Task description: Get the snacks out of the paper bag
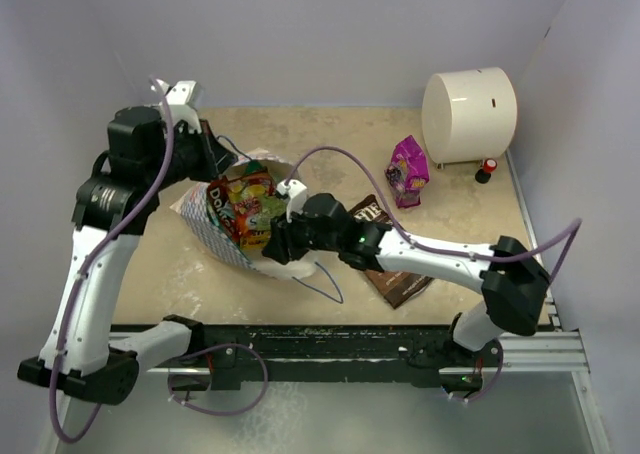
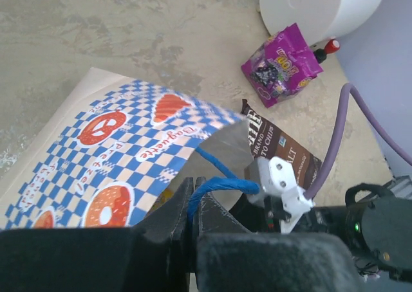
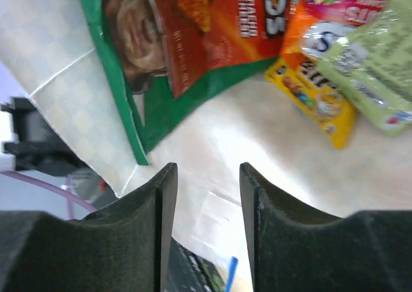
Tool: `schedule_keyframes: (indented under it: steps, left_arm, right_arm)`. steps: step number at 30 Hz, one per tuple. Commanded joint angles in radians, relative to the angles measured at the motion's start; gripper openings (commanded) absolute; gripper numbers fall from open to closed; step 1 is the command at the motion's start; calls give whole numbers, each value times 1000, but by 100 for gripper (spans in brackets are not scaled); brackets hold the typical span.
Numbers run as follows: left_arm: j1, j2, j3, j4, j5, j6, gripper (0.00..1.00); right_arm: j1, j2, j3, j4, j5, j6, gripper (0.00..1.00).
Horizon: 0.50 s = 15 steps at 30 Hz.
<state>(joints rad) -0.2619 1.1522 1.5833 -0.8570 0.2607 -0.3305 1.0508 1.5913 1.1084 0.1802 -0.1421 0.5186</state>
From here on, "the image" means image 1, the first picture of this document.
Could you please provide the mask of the red Doritos bag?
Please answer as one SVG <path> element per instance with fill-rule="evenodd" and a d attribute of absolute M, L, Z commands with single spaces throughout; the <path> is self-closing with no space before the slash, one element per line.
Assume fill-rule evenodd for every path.
<path fill-rule="evenodd" d="M 238 244 L 240 233 L 227 192 L 228 183 L 228 178 L 222 176 L 209 184 L 206 190 L 207 208 L 212 222 L 221 228 L 234 244 Z"/>

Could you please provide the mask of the blue checkered paper bag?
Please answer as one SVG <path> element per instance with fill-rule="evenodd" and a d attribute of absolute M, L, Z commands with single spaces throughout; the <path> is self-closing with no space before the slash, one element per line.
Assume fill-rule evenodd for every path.
<path fill-rule="evenodd" d="M 230 146 L 237 154 L 238 160 L 220 176 L 226 176 L 229 181 L 243 176 L 250 161 L 257 161 L 266 167 L 276 185 L 293 169 L 292 162 L 266 149 L 257 148 L 243 152 L 235 144 Z M 171 206 L 171 209 L 181 216 L 196 238 L 216 259 L 227 265 L 254 271 L 271 278 L 292 280 L 333 302 L 338 304 L 344 302 L 344 295 L 338 283 L 319 262 L 316 255 L 306 254 L 300 260 L 281 265 L 262 255 L 261 249 L 265 246 L 261 249 L 244 251 L 239 247 L 239 243 L 234 244 L 209 217 L 206 190 L 211 182 L 199 182 L 191 187 Z"/>

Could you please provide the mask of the brown chocolate snack bag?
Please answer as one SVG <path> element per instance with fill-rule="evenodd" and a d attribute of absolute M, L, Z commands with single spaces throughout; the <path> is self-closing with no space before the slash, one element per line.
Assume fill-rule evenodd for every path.
<path fill-rule="evenodd" d="M 357 219 L 392 224 L 389 214 L 381 207 L 374 194 L 367 195 L 349 212 Z M 433 279 L 428 276 L 408 272 L 366 270 L 364 275 L 393 309 L 398 309 L 433 283 Z"/>

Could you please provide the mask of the purple snack bag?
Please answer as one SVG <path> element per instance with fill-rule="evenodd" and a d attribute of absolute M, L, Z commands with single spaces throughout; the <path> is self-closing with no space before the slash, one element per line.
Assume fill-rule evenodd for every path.
<path fill-rule="evenodd" d="M 427 157 L 412 135 L 395 146 L 384 173 L 398 208 L 421 204 L 421 192 L 430 175 Z"/>

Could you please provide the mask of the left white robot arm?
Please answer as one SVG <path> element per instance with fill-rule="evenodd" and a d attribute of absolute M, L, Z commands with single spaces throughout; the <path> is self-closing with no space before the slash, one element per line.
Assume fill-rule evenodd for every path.
<path fill-rule="evenodd" d="M 185 179 L 212 181 L 237 160 L 188 105 L 118 111 L 108 144 L 76 192 L 73 251 L 59 311 L 45 346 L 17 376 L 50 394 L 118 405 L 140 374 L 173 358 L 184 366 L 206 352 L 202 323 L 169 315 L 121 342 L 111 323 L 129 262 L 159 206 L 160 191 Z"/>

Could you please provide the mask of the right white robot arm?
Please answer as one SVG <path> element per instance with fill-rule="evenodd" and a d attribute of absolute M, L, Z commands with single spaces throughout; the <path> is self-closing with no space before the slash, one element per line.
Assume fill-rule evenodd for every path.
<path fill-rule="evenodd" d="M 532 336 L 550 284 L 547 271 L 516 239 L 494 244 L 456 244 L 410 235 L 389 223 L 357 217 L 328 193 L 271 221 L 262 253 L 282 265 L 311 251 L 334 252 L 360 271 L 407 272 L 462 286 L 480 295 L 445 340 L 446 357 L 467 365 L 503 333 Z"/>

